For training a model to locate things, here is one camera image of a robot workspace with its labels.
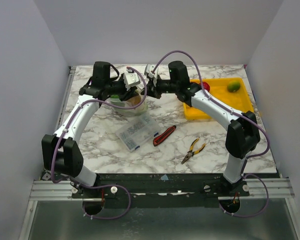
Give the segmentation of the yellow plastic tray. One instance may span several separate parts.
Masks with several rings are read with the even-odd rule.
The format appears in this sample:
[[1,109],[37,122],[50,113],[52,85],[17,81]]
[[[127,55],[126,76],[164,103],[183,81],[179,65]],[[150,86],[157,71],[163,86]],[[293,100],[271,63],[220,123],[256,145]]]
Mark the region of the yellow plastic tray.
[[[250,101],[245,84],[241,78],[234,77],[204,79],[203,83],[209,85],[207,89],[210,94],[228,106],[242,111],[243,113],[247,111],[254,112],[253,104]],[[229,92],[227,88],[228,85],[232,85],[234,83],[240,83],[240,88],[235,92]],[[183,103],[183,109],[184,116],[187,120],[202,120],[211,118],[205,112],[194,107],[190,107],[185,103]]]

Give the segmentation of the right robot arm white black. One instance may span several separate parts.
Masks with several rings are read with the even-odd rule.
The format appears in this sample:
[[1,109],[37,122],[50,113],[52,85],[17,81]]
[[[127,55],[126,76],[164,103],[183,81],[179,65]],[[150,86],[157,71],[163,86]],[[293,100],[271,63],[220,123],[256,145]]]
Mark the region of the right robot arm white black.
[[162,94],[175,94],[189,107],[201,110],[216,120],[226,131],[225,147],[229,153],[227,165],[220,183],[220,191],[231,196],[238,190],[248,155],[260,142],[260,133],[253,112],[240,112],[214,98],[200,84],[190,81],[187,67],[182,61],[168,64],[168,80],[161,79],[154,65],[148,64],[144,74],[148,84],[143,94],[160,99]]

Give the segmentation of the orange round fruit toy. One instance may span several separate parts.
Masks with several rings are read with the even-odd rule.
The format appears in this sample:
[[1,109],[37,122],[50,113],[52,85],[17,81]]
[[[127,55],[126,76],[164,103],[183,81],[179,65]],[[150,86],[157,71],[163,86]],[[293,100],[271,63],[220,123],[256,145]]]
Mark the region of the orange round fruit toy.
[[142,101],[142,98],[137,95],[127,100],[131,106],[136,106]]

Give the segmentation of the clear zip top bag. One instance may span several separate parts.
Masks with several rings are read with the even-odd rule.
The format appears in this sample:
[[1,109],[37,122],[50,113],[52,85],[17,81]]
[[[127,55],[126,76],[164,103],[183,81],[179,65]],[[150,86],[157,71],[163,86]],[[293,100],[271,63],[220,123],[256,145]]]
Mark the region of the clear zip top bag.
[[[143,96],[141,95],[142,89],[138,86],[136,91],[138,92],[138,96],[140,96],[141,99],[142,99],[143,98]],[[113,109],[116,113],[118,113],[120,115],[123,115],[123,116],[126,116],[126,117],[133,117],[133,116],[142,115],[143,113],[148,111],[148,104],[146,103],[146,101],[144,101],[137,108],[133,108],[133,109],[126,109],[128,107],[133,107],[127,101],[120,101],[120,100],[115,100],[115,99],[110,99],[110,98],[107,101],[109,103],[111,103],[112,105],[119,106],[119,107],[124,107],[124,109],[117,108],[117,107],[113,107]]]

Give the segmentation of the red tomato toy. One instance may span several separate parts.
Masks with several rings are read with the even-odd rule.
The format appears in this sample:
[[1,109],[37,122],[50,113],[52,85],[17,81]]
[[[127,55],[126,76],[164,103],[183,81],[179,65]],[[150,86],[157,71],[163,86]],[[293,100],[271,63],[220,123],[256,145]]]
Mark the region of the red tomato toy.
[[204,90],[209,93],[210,90],[211,90],[210,85],[207,82],[205,82],[205,81],[202,83],[202,85],[204,87]]

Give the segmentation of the aluminium extrusion rail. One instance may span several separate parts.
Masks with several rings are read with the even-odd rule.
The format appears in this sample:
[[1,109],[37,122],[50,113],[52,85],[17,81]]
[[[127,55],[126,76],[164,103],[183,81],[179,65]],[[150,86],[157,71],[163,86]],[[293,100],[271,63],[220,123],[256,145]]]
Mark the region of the aluminium extrusion rail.
[[[265,199],[266,193],[270,199],[294,198],[295,193],[288,178],[264,178],[262,182],[257,179],[248,178],[246,180],[248,196],[239,195],[241,200]],[[30,191],[30,201],[100,201],[101,198],[91,198],[79,195],[74,197],[76,189],[71,186],[70,181],[63,181],[57,184],[51,181],[34,181]]]

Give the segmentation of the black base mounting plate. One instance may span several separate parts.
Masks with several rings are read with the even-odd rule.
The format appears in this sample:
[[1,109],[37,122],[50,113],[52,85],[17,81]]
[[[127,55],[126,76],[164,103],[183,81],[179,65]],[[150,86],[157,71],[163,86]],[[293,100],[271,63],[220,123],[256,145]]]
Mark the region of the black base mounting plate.
[[217,208],[220,199],[249,196],[246,181],[231,184],[220,173],[99,173],[95,185],[75,185],[72,198],[108,209]]

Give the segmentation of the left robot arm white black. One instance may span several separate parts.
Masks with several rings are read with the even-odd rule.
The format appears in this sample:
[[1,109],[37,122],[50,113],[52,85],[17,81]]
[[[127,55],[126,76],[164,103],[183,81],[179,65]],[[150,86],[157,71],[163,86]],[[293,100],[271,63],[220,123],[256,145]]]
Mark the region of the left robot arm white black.
[[52,135],[46,134],[41,140],[44,168],[50,171],[52,182],[62,181],[55,174],[71,177],[84,185],[83,191],[91,198],[100,194],[101,185],[96,182],[97,174],[84,165],[79,148],[82,133],[100,106],[107,104],[108,98],[117,95],[121,100],[129,100],[136,95],[137,85],[144,80],[132,67],[112,77],[111,70],[114,69],[109,62],[95,62],[92,76],[80,88],[67,119]]

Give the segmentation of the green bell pepper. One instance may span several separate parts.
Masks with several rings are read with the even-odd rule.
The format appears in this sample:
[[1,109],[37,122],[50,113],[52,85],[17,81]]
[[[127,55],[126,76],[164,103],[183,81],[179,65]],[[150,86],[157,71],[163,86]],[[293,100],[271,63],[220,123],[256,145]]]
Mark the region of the green bell pepper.
[[120,100],[120,98],[119,98],[118,95],[112,95],[112,96],[110,97],[110,99],[111,99],[111,100],[117,100],[117,101]]

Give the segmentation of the yellow handled pliers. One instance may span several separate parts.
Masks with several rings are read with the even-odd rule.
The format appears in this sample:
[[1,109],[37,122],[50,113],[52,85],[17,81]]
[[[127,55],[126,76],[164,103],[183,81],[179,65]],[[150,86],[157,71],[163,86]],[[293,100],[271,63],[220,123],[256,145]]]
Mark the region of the yellow handled pliers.
[[185,164],[190,158],[192,158],[194,155],[199,154],[206,146],[206,143],[204,143],[201,147],[199,147],[197,150],[194,150],[196,143],[199,141],[199,138],[196,138],[190,145],[189,150],[185,157],[183,158],[181,164]]

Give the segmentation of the red black utility knife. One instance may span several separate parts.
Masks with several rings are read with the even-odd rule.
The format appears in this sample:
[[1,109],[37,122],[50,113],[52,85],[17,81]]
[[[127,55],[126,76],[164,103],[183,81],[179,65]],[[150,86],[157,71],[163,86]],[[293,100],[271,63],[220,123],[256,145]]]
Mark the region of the red black utility knife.
[[170,126],[162,134],[156,136],[152,141],[153,146],[157,147],[158,145],[162,144],[176,130],[176,128],[176,125]]

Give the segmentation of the clear screw organizer box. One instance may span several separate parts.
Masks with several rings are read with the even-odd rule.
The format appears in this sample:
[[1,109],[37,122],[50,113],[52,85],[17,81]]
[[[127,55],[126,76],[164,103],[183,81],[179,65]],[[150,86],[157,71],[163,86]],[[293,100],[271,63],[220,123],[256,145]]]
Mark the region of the clear screw organizer box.
[[161,127],[148,112],[136,116],[132,121],[118,129],[115,134],[126,148],[132,152],[149,139],[159,134]]

